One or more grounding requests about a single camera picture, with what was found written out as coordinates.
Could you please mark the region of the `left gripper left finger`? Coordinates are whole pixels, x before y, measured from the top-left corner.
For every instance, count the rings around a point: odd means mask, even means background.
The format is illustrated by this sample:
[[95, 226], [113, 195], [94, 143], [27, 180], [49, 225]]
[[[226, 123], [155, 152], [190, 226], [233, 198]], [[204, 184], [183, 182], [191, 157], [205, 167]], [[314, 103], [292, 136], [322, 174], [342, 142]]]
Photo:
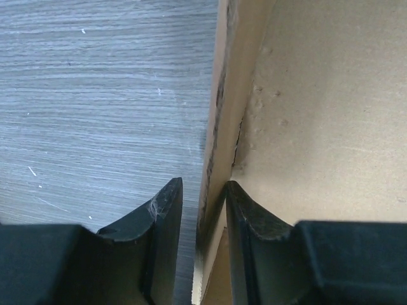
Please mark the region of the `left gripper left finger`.
[[170, 304], [183, 181], [96, 233], [79, 224], [1, 226], [2, 304]]

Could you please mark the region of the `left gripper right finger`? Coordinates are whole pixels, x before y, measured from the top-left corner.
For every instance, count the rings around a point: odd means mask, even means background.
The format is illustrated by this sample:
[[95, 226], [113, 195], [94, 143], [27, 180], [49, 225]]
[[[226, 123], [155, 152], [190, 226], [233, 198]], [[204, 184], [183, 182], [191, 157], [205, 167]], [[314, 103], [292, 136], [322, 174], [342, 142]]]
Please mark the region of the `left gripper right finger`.
[[405, 304], [406, 224], [289, 225], [224, 187], [234, 304]]

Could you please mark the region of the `brown cardboard box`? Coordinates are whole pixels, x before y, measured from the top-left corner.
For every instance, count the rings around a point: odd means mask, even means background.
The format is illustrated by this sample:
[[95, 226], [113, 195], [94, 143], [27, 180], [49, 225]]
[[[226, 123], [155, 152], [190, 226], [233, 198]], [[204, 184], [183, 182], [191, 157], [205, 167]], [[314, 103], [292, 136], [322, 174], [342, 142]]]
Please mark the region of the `brown cardboard box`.
[[302, 220], [406, 224], [406, 2], [220, 1], [193, 304], [234, 304], [224, 187]]

